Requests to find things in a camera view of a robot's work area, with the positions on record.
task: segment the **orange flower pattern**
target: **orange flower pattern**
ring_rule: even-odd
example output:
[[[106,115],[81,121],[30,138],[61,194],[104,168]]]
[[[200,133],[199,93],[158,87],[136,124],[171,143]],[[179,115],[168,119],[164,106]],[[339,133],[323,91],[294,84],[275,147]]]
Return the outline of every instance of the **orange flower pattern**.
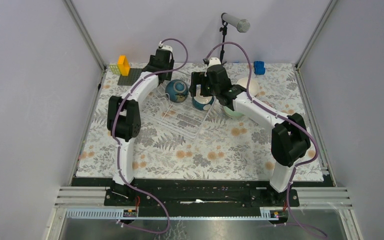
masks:
[[[132,68],[144,66],[131,64]],[[226,66],[232,83],[248,75],[244,64],[226,63]],[[191,72],[204,69],[202,64],[188,63],[182,72],[190,77]],[[182,79],[182,74],[174,72],[172,79]],[[256,97],[260,101],[288,115],[306,116],[291,64],[266,64],[266,74],[253,78],[259,82]],[[119,76],[107,72],[84,150],[79,153],[77,177],[112,178],[114,175],[117,146],[107,130],[108,99],[120,96],[129,88],[118,86],[118,80]],[[173,103],[161,117],[179,121],[177,106]],[[156,114],[159,118],[161,112],[156,111]],[[193,141],[141,117],[141,129],[133,148],[132,168],[137,178],[267,181],[276,162],[271,155],[269,132],[247,116],[229,117],[218,101]],[[302,160],[311,159],[315,153],[312,146]],[[298,167],[294,180],[322,181],[319,161]]]

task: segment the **light purple wall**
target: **light purple wall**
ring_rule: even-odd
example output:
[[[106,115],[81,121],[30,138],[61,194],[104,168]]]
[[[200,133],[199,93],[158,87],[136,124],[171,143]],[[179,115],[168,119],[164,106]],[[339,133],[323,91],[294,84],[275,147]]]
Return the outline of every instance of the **light purple wall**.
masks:
[[[0,1],[0,240],[41,239],[99,74],[61,0]]]
[[[364,239],[384,239],[384,1],[339,1],[302,74]]]
[[[226,40],[241,44],[252,61],[295,63],[329,0],[74,0],[105,62],[127,55],[130,62],[148,62],[159,41],[178,38],[189,49],[189,61],[201,63],[222,41],[220,15],[230,13],[248,19],[251,28],[239,33],[229,26]],[[176,61],[183,48],[172,45]],[[227,46],[227,61],[246,59]]]

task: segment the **clear plastic basket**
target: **clear plastic basket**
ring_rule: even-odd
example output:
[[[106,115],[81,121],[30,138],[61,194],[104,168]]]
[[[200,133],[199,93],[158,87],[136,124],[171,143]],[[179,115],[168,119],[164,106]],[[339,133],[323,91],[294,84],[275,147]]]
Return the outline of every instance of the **clear plastic basket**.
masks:
[[[186,73],[175,71],[171,79],[180,79],[187,83],[188,87],[191,86],[191,76]],[[194,140],[214,104],[209,110],[198,110],[192,105],[190,94],[184,102],[172,102],[165,91],[168,83],[169,81],[164,81],[145,98],[140,115],[173,133]]]

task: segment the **yellow block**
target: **yellow block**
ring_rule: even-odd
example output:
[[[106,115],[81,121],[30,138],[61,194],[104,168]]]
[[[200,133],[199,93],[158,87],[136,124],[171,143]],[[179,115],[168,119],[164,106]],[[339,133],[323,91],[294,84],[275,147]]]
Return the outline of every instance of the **yellow block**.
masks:
[[[118,69],[120,70],[121,75],[123,76],[128,76],[129,71],[130,71],[130,65],[129,62],[127,61],[127,57],[125,55],[121,55],[118,58]]]

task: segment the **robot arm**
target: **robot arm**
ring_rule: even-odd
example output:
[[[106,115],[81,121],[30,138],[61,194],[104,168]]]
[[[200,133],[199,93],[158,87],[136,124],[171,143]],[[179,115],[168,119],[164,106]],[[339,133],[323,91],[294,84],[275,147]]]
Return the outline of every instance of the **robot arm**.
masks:
[[[297,160],[306,154],[311,144],[307,135],[277,116],[286,117],[305,129],[303,117],[298,113],[288,116],[255,97],[249,99],[244,87],[232,85],[226,69],[217,57],[210,58],[209,61],[204,59],[204,62],[208,65],[205,72],[192,73],[190,94],[192,97],[196,96],[197,85],[200,85],[202,96],[216,97],[221,105],[244,114],[269,132],[271,154],[276,160],[270,185],[276,192],[284,192],[288,187]],[[256,103],[276,115],[263,110]]]
[[[155,55],[151,55],[149,63],[143,68],[136,82],[128,91],[121,96],[112,96],[108,102],[107,129],[112,132],[118,108],[124,99],[125,103],[119,113],[117,123],[115,124],[115,137],[120,140],[120,154],[118,163],[121,174],[124,179],[131,183],[133,174],[133,145],[135,137],[141,130],[141,117],[139,105],[145,100],[148,94],[158,87],[163,81],[170,80],[172,73],[162,73],[151,75],[151,73],[172,70],[174,66],[173,49],[171,46],[158,46]],[[112,178],[117,184],[124,185],[124,181],[119,175],[119,170],[115,169]]]

